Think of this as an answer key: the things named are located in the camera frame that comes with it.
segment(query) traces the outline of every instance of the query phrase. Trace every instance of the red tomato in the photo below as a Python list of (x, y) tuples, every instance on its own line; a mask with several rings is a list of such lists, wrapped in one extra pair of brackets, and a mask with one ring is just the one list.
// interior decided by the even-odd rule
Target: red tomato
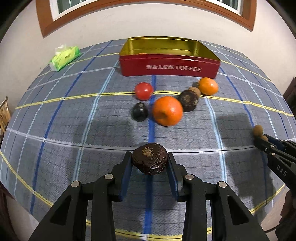
[(142, 82), (136, 85), (135, 87), (136, 97), (139, 100), (149, 100), (151, 95), (153, 94), (153, 87), (151, 84), (146, 82)]

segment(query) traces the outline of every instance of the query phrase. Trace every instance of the red tin box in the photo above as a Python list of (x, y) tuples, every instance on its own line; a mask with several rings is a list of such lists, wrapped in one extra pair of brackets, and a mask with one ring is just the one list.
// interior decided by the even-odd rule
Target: red tin box
[(197, 40), (175, 37), (129, 38), (119, 54), (124, 76), (217, 75), (220, 59)]

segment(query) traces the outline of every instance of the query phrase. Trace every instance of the window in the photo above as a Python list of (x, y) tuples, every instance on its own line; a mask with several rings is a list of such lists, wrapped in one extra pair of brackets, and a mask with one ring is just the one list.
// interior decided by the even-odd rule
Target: window
[(207, 1), (215, 3), (232, 12), (235, 12), (236, 14), (241, 15), (241, 9), (242, 9), (241, 6), (242, 6), (243, 0), (207, 0)]
[[(39, 26), (43, 37), (85, 14), (121, 4), (155, 0), (36, 0)], [(159, 0), (160, 3), (185, 4), (224, 16), (253, 31), (257, 0)]]
[(58, 19), (68, 12), (94, 1), (96, 0), (49, 0), (52, 18)]

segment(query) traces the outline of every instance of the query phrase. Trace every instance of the dark brown fruit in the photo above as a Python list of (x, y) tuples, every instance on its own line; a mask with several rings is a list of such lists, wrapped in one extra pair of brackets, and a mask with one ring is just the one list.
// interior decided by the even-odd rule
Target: dark brown fruit
[(132, 113), (136, 121), (144, 121), (148, 116), (148, 109), (144, 103), (139, 102), (134, 105)]
[(178, 101), (180, 101), (183, 111), (189, 112), (195, 109), (198, 102), (198, 96), (191, 90), (185, 90), (178, 96)]
[(191, 91), (193, 91), (194, 93), (196, 93), (198, 98), (199, 98), (200, 95), (201, 95), (201, 92), (200, 92), (199, 88), (197, 88), (197, 87), (191, 86), (191, 87), (189, 87), (188, 90), (191, 90)]
[(264, 136), (264, 135), (263, 135), (263, 136), (261, 136), (260, 138), (263, 139), (263, 140), (265, 140), (265, 141), (268, 141), (267, 136)]
[(132, 163), (142, 173), (156, 175), (162, 172), (168, 160), (166, 149), (157, 143), (148, 143), (134, 150)]
[(263, 127), (261, 125), (254, 126), (253, 135), (255, 137), (261, 137), (263, 135)]

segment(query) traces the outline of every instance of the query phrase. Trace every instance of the white wall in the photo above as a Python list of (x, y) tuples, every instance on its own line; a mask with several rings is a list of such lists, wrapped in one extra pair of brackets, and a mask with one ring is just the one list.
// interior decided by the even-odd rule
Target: white wall
[(132, 36), (175, 36), (210, 41), (248, 56), (283, 94), (296, 76), (296, 40), (279, 14), (257, 0), (254, 31), (202, 9), (173, 4), (134, 4), (91, 13), (43, 39), (32, 1), (0, 43), (0, 100), (9, 96), (13, 110), (47, 65), (55, 47), (87, 47)]
[(39, 222), (15, 199), (6, 196), (7, 208), (13, 230), (20, 241), (28, 241)]

